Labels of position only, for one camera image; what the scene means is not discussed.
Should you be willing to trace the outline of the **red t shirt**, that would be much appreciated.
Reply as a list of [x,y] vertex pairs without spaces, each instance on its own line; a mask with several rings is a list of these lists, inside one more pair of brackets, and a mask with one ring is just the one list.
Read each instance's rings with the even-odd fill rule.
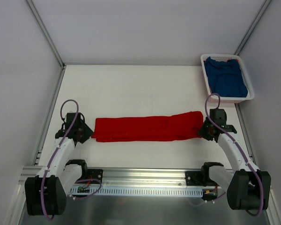
[[199,138],[200,111],[172,116],[97,118],[92,138],[97,142],[170,142]]

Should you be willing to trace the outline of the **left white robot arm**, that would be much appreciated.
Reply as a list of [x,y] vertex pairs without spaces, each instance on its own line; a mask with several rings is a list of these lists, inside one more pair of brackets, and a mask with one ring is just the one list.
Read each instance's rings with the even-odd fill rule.
[[34,177],[28,177],[24,183],[30,216],[52,219],[64,213],[71,187],[76,181],[85,182],[89,176],[85,160],[69,157],[76,145],[86,142],[92,134],[82,113],[67,113],[61,129],[55,134],[50,158]]

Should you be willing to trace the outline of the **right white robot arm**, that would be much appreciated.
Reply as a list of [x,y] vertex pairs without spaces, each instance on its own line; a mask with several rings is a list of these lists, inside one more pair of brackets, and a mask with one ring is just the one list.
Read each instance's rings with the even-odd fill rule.
[[222,163],[205,162],[198,182],[203,186],[216,183],[226,193],[228,205],[233,210],[257,210],[268,208],[271,176],[260,170],[242,149],[237,131],[227,124],[224,109],[210,109],[199,136],[215,141],[224,151],[233,172]]

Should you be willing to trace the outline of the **white plastic basket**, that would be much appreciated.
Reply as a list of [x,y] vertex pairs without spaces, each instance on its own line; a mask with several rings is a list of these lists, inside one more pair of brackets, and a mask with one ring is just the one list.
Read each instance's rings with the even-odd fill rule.
[[237,97],[220,97],[221,101],[223,103],[237,104],[237,103],[241,103],[241,102],[246,101],[246,100],[252,100],[254,98],[253,87],[252,87],[249,75],[247,73],[247,70],[246,70],[246,68],[244,66],[244,63],[243,63],[242,59],[239,56],[233,55],[233,54],[209,53],[209,54],[201,55],[200,60],[201,60],[201,64],[202,64],[203,76],[204,76],[205,86],[206,86],[206,90],[207,90],[207,94],[208,95],[213,94],[211,92],[210,87],[209,87],[208,78],[207,78],[205,67],[204,67],[204,62],[205,62],[205,60],[208,57],[210,57],[210,58],[212,58],[212,59],[214,59],[216,61],[228,61],[230,59],[236,59],[238,61],[239,65],[240,65],[240,69],[241,69],[242,77],[243,77],[243,82],[244,82],[244,84],[247,87],[248,95],[247,95],[247,97],[238,97],[238,98]]

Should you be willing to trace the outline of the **blue t shirt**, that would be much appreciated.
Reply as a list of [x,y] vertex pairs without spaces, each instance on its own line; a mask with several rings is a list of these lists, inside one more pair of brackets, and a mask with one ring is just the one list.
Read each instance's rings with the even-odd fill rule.
[[236,59],[216,61],[208,57],[204,62],[204,67],[212,93],[227,98],[247,97],[248,90]]

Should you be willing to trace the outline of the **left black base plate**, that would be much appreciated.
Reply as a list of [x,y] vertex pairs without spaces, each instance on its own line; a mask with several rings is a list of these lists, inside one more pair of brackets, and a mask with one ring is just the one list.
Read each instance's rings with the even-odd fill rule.
[[78,184],[98,184],[96,180],[102,182],[103,180],[103,170],[102,169],[88,169],[82,172],[82,176],[75,182]]

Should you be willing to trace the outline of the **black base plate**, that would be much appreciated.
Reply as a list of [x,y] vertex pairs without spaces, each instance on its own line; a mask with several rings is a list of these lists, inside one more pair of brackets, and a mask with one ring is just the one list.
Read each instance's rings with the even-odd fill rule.
[[185,182],[187,186],[218,186],[214,180],[210,179],[209,172],[202,171],[186,171],[185,172]]
[[82,172],[82,176],[75,182],[78,184],[98,184],[96,180],[102,182],[103,180],[103,170],[102,169],[88,169]]

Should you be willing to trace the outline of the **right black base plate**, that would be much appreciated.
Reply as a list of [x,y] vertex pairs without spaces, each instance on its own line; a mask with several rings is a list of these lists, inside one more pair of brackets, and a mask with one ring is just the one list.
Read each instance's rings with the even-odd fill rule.
[[209,172],[202,171],[186,171],[185,172],[185,182],[187,186],[218,186],[214,180],[210,179]]

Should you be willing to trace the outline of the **aluminium mounting rail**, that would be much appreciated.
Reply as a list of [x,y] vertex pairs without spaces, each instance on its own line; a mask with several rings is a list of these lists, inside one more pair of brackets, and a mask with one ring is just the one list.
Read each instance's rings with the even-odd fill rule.
[[200,171],[200,169],[150,169],[150,168],[111,168],[90,167],[102,169],[103,187],[152,187],[152,188],[211,188],[214,186],[187,186],[186,171]]

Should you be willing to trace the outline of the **left aluminium frame post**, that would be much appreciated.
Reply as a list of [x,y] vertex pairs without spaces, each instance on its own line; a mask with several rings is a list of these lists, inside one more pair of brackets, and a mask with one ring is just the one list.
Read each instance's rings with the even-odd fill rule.
[[62,57],[61,57],[60,53],[58,52],[58,49],[57,49],[51,35],[49,34],[49,31],[48,31],[40,13],[39,13],[39,11],[38,11],[34,1],[33,0],[25,0],[24,2],[26,3],[29,11],[31,12],[37,26],[39,27],[39,29],[40,29],[44,39],[46,40],[52,54],[54,55],[57,63],[59,64],[59,66],[61,68],[64,68],[65,63],[62,60]]

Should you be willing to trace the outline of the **aluminium frame post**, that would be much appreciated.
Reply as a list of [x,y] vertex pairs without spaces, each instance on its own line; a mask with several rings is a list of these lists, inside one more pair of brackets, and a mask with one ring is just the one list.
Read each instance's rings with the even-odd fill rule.
[[60,53],[58,52],[58,49],[57,49],[51,35],[49,34],[49,31],[48,31],[40,13],[39,13],[39,11],[38,11],[34,1],[33,0],[25,0],[24,2],[26,3],[29,11],[31,12],[37,26],[39,27],[39,29],[40,29],[44,39],[46,40],[52,54],[54,55],[57,63],[59,64],[59,66],[61,68],[64,68],[65,63],[62,60],[62,57],[61,57]]
[[239,55],[242,52],[242,50],[244,49],[244,47],[248,43],[249,39],[253,35],[255,29],[257,28],[257,26],[260,23],[260,21],[262,20],[263,16],[265,15],[267,10],[269,9],[272,2],[273,2],[272,0],[264,0],[262,2],[259,10],[257,11],[256,15],[254,16],[252,22],[250,23],[250,25],[247,29],[247,31],[245,32],[245,34],[242,37],[239,45],[237,46],[237,48],[234,52],[235,55]]

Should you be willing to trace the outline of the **right aluminium frame post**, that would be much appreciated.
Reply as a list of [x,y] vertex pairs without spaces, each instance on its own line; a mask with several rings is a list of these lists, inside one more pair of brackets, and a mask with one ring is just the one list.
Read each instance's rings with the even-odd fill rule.
[[262,2],[259,10],[257,11],[256,15],[254,16],[252,22],[250,23],[250,25],[247,29],[247,31],[245,32],[245,34],[242,37],[239,45],[237,46],[237,48],[234,52],[235,55],[239,55],[242,52],[242,50],[244,49],[244,47],[248,43],[249,39],[253,35],[255,29],[257,28],[257,26],[260,23],[260,21],[262,20],[263,16],[265,15],[267,10],[269,9],[272,2],[273,2],[272,0],[264,0]]

